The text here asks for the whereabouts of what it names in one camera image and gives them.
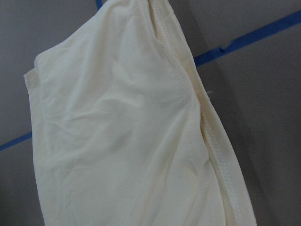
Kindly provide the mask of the cream long-sleeve printed shirt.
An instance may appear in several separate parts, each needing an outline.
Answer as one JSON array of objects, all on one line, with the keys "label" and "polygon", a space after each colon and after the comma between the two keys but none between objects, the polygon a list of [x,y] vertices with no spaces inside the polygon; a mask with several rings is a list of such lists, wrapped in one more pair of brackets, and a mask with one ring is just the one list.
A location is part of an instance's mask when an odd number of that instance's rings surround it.
[{"label": "cream long-sleeve printed shirt", "polygon": [[24,76],[47,226],[254,226],[167,0],[109,0]]}]

